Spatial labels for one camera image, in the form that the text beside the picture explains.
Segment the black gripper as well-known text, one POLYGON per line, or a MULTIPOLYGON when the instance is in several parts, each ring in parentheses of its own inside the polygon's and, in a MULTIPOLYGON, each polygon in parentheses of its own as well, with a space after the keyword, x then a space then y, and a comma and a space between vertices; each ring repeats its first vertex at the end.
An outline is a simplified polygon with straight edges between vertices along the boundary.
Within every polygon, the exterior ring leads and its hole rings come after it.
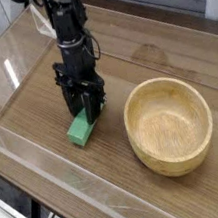
POLYGON ((94 55, 92 38, 83 38, 77 43, 59 44, 62 63, 53 64, 55 82, 62 87, 63 97, 70 113, 76 117, 86 108, 88 124, 100 116, 101 101, 105 96, 104 80, 96 72, 98 56, 94 55))

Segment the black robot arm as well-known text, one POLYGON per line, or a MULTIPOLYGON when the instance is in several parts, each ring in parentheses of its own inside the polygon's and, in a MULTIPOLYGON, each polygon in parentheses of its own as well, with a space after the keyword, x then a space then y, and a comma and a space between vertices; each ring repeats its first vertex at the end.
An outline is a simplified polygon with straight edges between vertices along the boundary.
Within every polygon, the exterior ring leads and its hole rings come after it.
POLYGON ((56 42, 62 55, 62 63, 54 63, 55 82, 62 87, 63 97, 70 113, 76 117, 85 110, 88 124, 100 116, 104 103, 104 80, 96 73, 93 42, 95 38, 85 27, 87 16, 81 0, 42 0, 52 28, 56 30, 56 42))

